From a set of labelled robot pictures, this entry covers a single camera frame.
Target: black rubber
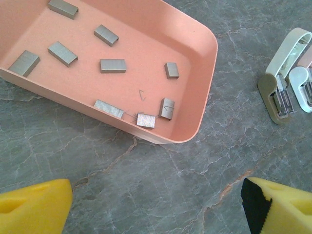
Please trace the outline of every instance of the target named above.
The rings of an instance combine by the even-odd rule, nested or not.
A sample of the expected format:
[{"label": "black rubber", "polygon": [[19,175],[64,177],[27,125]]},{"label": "black rubber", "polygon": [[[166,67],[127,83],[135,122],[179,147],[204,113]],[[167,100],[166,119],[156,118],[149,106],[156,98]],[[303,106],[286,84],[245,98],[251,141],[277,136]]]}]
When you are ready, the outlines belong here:
[{"label": "black rubber", "polygon": [[272,199],[266,200],[261,188],[247,178],[240,193],[251,234],[260,234],[266,221]]}]

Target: yellow object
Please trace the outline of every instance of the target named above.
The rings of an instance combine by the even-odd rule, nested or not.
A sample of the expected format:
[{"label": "yellow object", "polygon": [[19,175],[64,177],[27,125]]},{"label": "yellow object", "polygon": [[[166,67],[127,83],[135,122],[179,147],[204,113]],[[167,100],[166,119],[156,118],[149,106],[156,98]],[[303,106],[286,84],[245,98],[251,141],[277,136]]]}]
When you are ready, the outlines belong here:
[{"label": "yellow object", "polygon": [[312,234],[312,193],[255,177],[266,200],[272,199],[261,234]]},{"label": "yellow object", "polygon": [[61,234],[72,201],[67,179],[0,194],[0,234]]}]

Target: yellow sponge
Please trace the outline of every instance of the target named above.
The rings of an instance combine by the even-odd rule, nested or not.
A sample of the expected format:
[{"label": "yellow sponge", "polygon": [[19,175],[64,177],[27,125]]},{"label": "yellow sponge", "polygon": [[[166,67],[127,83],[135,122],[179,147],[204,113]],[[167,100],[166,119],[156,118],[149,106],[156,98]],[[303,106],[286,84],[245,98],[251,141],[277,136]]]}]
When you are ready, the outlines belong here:
[{"label": "yellow sponge", "polygon": [[0,233],[61,234],[72,200],[67,179],[1,194]]},{"label": "yellow sponge", "polygon": [[241,196],[252,234],[312,234],[312,193],[251,177]]}]

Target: marble surface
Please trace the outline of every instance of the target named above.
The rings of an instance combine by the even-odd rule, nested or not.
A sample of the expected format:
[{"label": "marble surface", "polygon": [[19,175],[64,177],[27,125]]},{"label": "marble surface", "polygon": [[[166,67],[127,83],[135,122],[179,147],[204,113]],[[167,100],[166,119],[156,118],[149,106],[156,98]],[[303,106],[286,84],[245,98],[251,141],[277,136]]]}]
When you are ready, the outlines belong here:
[{"label": "marble surface", "polygon": [[0,80],[0,192],[70,179],[64,234],[247,234],[240,189],[258,176],[312,191],[312,115],[269,118],[257,81],[311,0],[167,0],[219,52],[196,137],[153,145]]}]

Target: pink tray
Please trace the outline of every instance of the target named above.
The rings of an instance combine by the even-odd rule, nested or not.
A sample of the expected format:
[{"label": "pink tray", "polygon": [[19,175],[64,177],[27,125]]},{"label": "pink tray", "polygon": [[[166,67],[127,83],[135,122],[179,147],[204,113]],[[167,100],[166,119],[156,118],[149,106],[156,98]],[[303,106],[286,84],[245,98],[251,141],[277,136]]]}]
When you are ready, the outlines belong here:
[{"label": "pink tray", "polygon": [[[3,79],[156,144],[195,136],[217,55],[207,27],[162,0],[68,0],[79,8],[74,20],[49,10],[48,2],[0,0]],[[113,47],[94,36],[100,24],[119,36]],[[48,53],[56,41],[78,56],[69,68]],[[7,70],[24,50],[41,59],[28,78]],[[125,59],[127,72],[101,74],[100,59]],[[167,79],[166,62],[177,63],[179,79]],[[133,116],[157,116],[163,98],[175,101],[173,119],[157,118],[152,130],[136,126]],[[97,99],[126,114],[119,119],[94,108]]]}]

